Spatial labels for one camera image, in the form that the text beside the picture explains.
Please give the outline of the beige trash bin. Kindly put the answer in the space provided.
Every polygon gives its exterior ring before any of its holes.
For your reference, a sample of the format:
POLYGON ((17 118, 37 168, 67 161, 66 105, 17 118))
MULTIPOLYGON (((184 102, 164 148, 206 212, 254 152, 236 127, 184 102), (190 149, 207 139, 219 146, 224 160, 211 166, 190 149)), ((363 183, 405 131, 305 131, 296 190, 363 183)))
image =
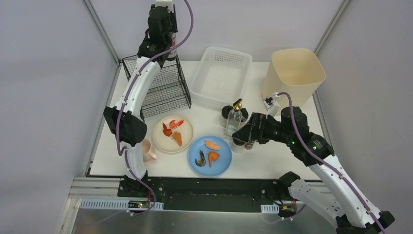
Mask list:
POLYGON ((262 98, 287 92, 301 107, 325 81, 326 72, 315 53, 306 48, 274 52, 263 82, 262 98))

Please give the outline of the red toy shrimp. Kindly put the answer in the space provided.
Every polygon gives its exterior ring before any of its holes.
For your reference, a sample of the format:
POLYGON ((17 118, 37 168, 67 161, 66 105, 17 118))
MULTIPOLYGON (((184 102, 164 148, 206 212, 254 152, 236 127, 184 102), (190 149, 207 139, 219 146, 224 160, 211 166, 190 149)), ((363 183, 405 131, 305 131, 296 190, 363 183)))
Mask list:
POLYGON ((172 121, 169 123, 169 127, 170 127, 171 129, 176 129, 176 128, 178 128, 179 126, 181 126, 184 122, 185 122, 185 121, 184 121, 183 119, 182 119, 182 120, 179 120, 179 121, 172 120, 172 121))

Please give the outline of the cream plate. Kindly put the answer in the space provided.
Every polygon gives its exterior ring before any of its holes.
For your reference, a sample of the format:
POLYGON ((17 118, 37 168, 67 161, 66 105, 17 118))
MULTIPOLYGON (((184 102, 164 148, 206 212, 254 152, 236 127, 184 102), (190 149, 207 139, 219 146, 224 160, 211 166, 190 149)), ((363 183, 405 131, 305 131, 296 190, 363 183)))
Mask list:
POLYGON ((153 143, 155 144, 155 146, 157 148, 159 148, 161 151, 168 153, 168 154, 175 154, 178 153, 182 150, 184 150, 186 147, 188 147, 192 140, 193 140, 193 136, 194 136, 194 129, 193 126, 191 124, 191 122, 184 116, 181 115, 171 115, 171 116, 167 116, 161 120, 159 120, 153 130, 152 130, 152 140, 153 143), (163 125, 162 123, 166 124, 166 126, 168 128, 169 127, 169 123, 172 120, 184 120, 185 122, 179 126, 176 129, 172 129, 172 133, 173 132, 180 132, 182 135, 182 142, 183 145, 182 146, 178 146, 178 144, 176 143, 176 141, 171 137, 171 136, 165 136, 163 134, 163 125))

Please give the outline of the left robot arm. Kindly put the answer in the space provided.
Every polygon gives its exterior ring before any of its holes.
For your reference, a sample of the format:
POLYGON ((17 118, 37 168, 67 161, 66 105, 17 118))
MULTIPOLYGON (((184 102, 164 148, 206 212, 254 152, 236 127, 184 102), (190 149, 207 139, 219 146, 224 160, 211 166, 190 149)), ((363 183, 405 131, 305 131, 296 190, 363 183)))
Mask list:
POLYGON ((115 136, 118 153, 125 159, 125 175, 136 181, 140 181, 147 173, 142 142, 148 127, 141 116, 142 105, 152 82, 176 44, 176 32, 173 2, 156 1, 150 7, 148 28, 139 46, 135 68, 127 87, 113 107, 104 109, 104 118, 115 136))

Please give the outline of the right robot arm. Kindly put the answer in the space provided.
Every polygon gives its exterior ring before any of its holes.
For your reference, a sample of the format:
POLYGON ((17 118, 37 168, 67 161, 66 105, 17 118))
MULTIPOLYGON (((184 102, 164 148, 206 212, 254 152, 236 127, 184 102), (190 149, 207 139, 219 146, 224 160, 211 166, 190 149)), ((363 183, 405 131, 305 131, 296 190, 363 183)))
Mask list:
POLYGON ((338 156, 324 137, 310 132, 307 116, 299 107, 282 109, 281 120, 252 113, 249 121, 232 134, 248 144, 284 143, 293 156, 314 172, 328 188, 327 196, 310 187, 293 172, 278 179, 286 193, 326 219, 338 234, 378 234, 395 221, 389 211, 372 204, 346 174, 338 156))

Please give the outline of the white plastic basket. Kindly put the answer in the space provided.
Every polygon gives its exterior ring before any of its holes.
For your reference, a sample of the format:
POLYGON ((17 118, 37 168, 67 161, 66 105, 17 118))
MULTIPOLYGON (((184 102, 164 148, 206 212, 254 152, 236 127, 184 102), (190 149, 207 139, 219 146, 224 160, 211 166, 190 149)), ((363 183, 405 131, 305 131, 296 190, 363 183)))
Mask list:
POLYGON ((252 56, 222 47, 208 47, 191 79, 194 102, 210 108, 230 105, 242 97, 252 56))

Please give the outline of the red toy crab claw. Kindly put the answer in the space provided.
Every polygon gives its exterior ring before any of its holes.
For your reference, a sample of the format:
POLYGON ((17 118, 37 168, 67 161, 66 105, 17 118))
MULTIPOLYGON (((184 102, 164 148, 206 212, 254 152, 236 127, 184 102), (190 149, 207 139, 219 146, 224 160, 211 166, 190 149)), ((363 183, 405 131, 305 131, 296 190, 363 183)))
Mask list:
POLYGON ((167 137, 170 137, 172 135, 172 129, 168 128, 166 124, 162 123, 163 125, 163 134, 167 137))

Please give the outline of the black base frame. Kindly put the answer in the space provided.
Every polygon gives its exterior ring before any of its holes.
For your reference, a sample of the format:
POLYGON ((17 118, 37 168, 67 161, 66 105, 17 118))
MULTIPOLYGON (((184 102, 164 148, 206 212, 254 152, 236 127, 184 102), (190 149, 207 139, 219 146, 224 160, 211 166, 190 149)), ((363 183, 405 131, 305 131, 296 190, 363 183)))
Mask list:
POLYGON ((145 177, 144 185, 124 176, 118 197, 149 198, 165 210, 258 213, 262 205, 290 205, 293 198, 276 179, 145 177))

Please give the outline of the gold cap oil bottle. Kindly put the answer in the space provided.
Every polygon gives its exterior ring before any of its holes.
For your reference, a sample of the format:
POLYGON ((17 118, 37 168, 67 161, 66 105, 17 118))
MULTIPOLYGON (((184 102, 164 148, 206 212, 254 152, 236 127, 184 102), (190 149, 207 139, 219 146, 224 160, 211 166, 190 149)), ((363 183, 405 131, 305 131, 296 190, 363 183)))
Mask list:
POLYGON ((228 113, 227 124, 225 128, 225 137, 227 139, 232 139, 232 134, 235 133, 242 121, 243 114, 242 109, 242 99, 235 101, 228 113))

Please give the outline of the orange toy salmon slice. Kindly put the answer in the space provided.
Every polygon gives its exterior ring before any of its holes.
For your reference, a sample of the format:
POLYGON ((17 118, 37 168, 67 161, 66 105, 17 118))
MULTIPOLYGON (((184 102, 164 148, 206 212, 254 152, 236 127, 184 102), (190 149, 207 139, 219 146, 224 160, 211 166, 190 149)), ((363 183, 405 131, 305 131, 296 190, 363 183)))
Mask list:
POLYGON ((219 151, 221 149, 220 145, 215 144, 214 142, 208 141, 208 140, 205 140, 205 146, 215 151, 219 151))

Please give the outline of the black lid jar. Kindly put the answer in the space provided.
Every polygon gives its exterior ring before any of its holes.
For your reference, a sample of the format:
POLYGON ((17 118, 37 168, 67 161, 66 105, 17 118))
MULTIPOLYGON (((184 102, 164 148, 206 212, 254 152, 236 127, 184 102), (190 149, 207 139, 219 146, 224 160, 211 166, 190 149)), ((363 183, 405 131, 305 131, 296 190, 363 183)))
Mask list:
POLYGON ((230 148, 234 153, 241 153, 244 150, 245 142, 238 140, 236 138, 232 139, 230 148))
POLYGON ((246 122, 249 118, 249 113, 247 111, 246 108, 242 108, 241 109, 241 113, 242 113, 242 118, 241 118, 241 122, 246 122))

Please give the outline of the pink mug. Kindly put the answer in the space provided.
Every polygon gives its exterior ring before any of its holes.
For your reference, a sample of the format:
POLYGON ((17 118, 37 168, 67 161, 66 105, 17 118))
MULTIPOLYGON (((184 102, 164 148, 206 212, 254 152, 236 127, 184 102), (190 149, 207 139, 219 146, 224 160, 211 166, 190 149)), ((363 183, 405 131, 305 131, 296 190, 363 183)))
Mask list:
POLYGON ((153 148, 151 142, 147 138, 145 138, 142 141, 142 154, 143 154, 144 162, 149 162, 151 160, 157 160, 155 149, 153 148))

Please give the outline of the small dark spice jar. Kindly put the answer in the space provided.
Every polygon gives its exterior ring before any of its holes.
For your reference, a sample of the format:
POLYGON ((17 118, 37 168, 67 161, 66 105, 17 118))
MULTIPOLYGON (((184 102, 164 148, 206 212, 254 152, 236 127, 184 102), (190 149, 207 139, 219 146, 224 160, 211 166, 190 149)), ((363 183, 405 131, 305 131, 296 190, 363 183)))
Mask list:
POLYGON ((253 148, 253 145, 254 145, 254 142, 252 142, 252 143, 246 143, 246 144, 244 145, 244 148, 245 148, 246 150, 251 150, 251 149, 253 148))

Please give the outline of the blue plate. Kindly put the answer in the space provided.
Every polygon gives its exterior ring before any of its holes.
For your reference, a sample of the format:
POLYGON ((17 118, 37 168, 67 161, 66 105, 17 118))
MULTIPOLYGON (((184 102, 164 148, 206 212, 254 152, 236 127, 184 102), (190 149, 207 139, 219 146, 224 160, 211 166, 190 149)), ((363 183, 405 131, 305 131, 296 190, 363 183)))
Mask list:
POLYGON ((203 177, 219 177, 224 174, 232 163, 232 151, 227 142, 218 136, 203 136, 195 140, 189 148, 188 162, 192 170, 199 176, 203 177), (209 149, 205 146, 205 140, 212 141, 215 144, 221 146, 219 151, 209 149), (199 151, 202 150, 205 155, 206 164, 204 167, 199 167, 195 164, 195 160, 200 158, 199 151), (209 167, 208 153, 214 151, 217 152, 220 157, 217 161, 212 163, 212 167, 209 167))

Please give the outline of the orange fried piece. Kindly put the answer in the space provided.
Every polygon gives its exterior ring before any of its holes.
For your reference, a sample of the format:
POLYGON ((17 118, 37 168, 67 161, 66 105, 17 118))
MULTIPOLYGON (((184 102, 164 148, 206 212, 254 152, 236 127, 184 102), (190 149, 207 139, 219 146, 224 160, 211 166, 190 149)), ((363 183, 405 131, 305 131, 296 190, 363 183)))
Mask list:
POLYGON ((182 142, 182 135, 180 132, 173 132, 171 137, 176 141, 176 143, 178 144, 178 146, 182 146, 183 142, 182 142))

